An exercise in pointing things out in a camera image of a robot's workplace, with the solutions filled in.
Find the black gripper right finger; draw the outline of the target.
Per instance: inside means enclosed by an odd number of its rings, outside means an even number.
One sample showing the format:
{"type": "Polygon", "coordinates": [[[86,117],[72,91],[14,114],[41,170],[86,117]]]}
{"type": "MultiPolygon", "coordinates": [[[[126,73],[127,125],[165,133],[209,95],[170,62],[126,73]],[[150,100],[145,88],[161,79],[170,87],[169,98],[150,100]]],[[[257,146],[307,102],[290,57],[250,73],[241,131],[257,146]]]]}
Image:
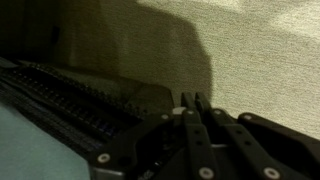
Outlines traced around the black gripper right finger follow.
{"type": "Polygon", "coordinates": [[[203,93],[195,95],[223,177],[239,180],[284,180],[284,172],[256,139],[224,110],[213,109],[203,93]]]}

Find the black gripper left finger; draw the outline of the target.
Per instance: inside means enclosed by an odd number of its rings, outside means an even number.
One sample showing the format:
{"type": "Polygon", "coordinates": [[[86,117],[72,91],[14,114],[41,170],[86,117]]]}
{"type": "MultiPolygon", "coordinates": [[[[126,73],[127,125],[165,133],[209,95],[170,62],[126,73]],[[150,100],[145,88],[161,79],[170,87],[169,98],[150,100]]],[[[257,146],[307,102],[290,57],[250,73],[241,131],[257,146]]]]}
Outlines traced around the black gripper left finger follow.
{"type": "Polygon", "coordinates": [[[187,139],[187,155],[194,180],[214,180],[215,157],[206,128],[202,124],[195,100],[191,93],[181,95],[182,121],[187,139]]]}

